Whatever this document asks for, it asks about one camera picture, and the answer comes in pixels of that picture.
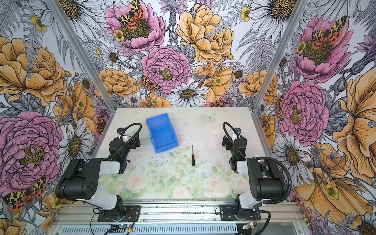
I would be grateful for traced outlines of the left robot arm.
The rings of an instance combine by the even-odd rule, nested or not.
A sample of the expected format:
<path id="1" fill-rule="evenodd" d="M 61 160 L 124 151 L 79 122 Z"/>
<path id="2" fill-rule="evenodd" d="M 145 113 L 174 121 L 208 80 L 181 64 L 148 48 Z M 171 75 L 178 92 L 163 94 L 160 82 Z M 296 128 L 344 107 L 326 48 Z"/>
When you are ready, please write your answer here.
<path id="1" fill-rule="evenodd" d="M 72 160 L 56 186 L 56 197 L 95 206 L 99 214 L 108 220 L 122 221 L 130 218 L 135 221 L 132 213 L 124 206 L 121 196 L 110 194 L 99 186 L 99 177 L 125 172 L 130 163 L 128 154 L 132 149 L 141 146 L 141 129 L 142 124 L 137 122 L 120 128 L 119 137 L 109 144 L 110 155 L 107 158 Z"/>

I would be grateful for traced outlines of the black handled screwdriver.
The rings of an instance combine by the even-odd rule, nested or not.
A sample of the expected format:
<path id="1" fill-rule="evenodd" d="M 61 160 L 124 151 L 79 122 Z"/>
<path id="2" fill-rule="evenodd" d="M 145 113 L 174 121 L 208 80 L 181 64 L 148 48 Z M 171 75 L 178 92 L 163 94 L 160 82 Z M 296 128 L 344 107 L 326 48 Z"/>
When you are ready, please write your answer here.
<path id="1" fill-rule="evenodd" d="M 191 163 L 192 163 L 192 166 L 195 166 L 195 154 L 194 154 L 194 147 L 193 147 L 193 145 L 191 146 L 191 149 L 192 149 Z"/>

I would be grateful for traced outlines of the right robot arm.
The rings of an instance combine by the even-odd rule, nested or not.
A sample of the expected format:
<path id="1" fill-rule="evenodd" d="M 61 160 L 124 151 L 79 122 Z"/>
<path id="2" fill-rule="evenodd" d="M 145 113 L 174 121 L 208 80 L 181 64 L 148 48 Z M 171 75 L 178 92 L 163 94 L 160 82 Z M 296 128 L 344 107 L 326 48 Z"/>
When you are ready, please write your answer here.
<path id="1" fill-rule="evenodd" d="M 292 190 L 291 175 L 280 161 L 273 158 L 247 158 L 248 140 L 241 135 L 241 129 L 227 122 L 222 127 L 225 132 L 222 146 L 231 152 L 231 170 L 247 175 L 249 181 L 249 190 L 238 193 L 231 208 L 220 207 L 222 220 L 258 220 L 260 207 L 279 204 L 288 198 Z"/>

